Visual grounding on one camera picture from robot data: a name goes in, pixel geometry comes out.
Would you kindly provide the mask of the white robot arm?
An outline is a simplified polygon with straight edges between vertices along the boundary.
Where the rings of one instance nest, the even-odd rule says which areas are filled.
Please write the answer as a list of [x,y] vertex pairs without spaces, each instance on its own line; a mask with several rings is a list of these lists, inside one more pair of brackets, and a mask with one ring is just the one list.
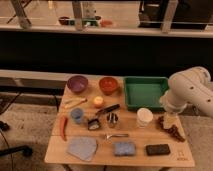
[[168,79],[169,89],[159,100],[165,110],[163,127],[170,128],[188,104],[213,117],[213,90],[208,87],[210,83],[211,75],[204,67],[192,67],[172,74]]

